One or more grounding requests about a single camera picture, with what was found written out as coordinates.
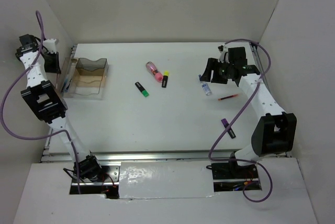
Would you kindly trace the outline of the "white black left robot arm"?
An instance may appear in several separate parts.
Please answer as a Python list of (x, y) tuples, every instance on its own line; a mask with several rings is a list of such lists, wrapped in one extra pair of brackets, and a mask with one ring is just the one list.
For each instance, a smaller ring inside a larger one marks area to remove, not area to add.
[(19, 37), (21, 46), (16, 57), (24, 64), (27, 72), (27, 88), (21, 96), (36, 117), (44, 121), (54, 132), (60, 131), (60, 138), (73, 162), (73, 175), (80, 180), (99, 181), (103, 168), (97, 158), (81, 142), (72, 127), (66, 111), (68, 106), (56, 87), (47, 78), (47, 73), (61, 74), (56, 39), (42, 41), (33, 35)]

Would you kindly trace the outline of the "red pen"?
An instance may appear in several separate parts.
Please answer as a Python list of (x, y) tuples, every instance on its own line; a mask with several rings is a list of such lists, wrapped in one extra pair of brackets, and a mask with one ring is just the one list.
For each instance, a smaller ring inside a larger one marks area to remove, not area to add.
[(237, 97), (238, 95), (239, 94), (233, 94), (233, 95), (225, 96), (225, 97), (219, 98), (218, 101), (234, 98), (234, 97)]

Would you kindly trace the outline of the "green black highlighter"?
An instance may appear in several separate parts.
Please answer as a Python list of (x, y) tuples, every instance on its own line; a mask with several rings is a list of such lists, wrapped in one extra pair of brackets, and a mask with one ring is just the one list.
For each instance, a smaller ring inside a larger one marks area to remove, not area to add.
[(147, 90), (139, 82), (135, 82), (135, 86), (144, 97), (149, 96), (149, 93), (147, 92)]

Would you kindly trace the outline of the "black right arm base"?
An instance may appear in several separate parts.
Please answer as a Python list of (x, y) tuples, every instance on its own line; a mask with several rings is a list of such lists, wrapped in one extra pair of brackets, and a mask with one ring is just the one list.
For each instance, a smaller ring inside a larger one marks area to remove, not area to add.
[(254, 163), (247, 162), (240, 166), (236, 159), (235, 151), (229, 157), (209, 156), (211, 164), (206, 169), (211, 170), (213, 180), (253, 180), (259, 177)]

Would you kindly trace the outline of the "yellow black highlighter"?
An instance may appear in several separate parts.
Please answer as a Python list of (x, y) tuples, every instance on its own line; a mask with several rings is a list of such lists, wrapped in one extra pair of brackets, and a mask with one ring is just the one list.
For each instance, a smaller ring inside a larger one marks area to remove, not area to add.
[(164, 73), (163, 73), (163, 80), (162, 80), (162, 88), (166, 88), (167, 87), (169, 74), (170, 74), (169, 71), (164, 71)]

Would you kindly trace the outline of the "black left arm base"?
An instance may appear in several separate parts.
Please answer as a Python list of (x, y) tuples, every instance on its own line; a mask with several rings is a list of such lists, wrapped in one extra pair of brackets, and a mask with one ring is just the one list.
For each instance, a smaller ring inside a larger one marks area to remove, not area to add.
[(74, 163), (72, 170), (63, 168), (65, 173), (73, 180), (77, 182), (77, 168), (79, 168), (79, 181), (81, 183), (92, 183), (105, 182), (111, 183), (112, 187), (117, 187), (119, 182), (119, 166), (117, 165), (101, 165), (96, 156), (87, 156), (84, 161), (81, 161), (79, 165)]

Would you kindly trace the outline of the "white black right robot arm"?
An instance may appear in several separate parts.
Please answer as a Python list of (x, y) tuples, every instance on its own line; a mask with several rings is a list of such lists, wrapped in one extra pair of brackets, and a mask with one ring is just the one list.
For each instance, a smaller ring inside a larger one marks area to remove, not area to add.
[(228, 166), (229, 174), (240, 178), (247, 166), (270, 154), (282, 154), (293, 148), (297, 118), (275, 101), (267, 89), (259, 69), (248, 64), (244, 47), (227, 48), (219, 46), (219, 59), (209, 58), (201, 81), (227, 84), (236, 83), (247, 96), (258, 117), (258, 123), (251, 135), (251, 142), (245, 148), (232, 154)]

